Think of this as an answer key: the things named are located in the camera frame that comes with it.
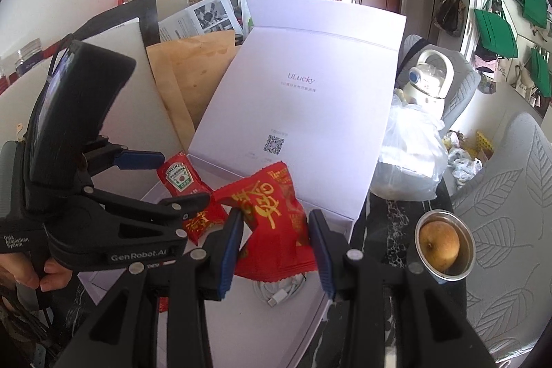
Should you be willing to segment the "operator hand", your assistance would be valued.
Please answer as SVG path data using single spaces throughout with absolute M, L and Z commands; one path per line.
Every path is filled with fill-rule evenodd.
M 44 276 L 39 277 L 31 261 L 22 253 L 9 253 L 0 256 L 1 285 L 14 289 L 17 283 L 30 289 L 43 292 L 65 288 L 73 272 L 49 259 L 44 265 Z

